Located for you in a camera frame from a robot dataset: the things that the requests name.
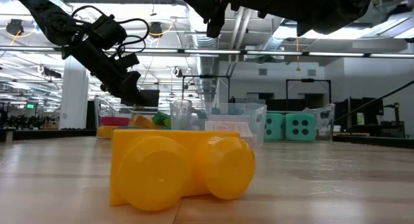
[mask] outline wooden tabletop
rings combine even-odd
[[[414,150],[344,143],[254,148],[246,194],[182,199],[162,212],[110,207],[109,141],[0,145],[0,223],[414,223]]]

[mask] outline transparent container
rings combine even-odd
[[[319,109],[305,109],[303,111],[268,111],[268,114],[276,113],[286,116],[287,114],[301,114],[301,113],[311,113],[314,115],[315,119],[315,130],[316,136],[314,140],[317,141],[332,141],[332,136],[334,132],[334,117],[335,117],[335,104],[328,104],[323,108]],[[295,141],[287,139],[287,129],[285,131],[284,141]]]
[[[262,146],[267,106],[264,104],[170,104],[173,130],[238,131],[252,146]]]

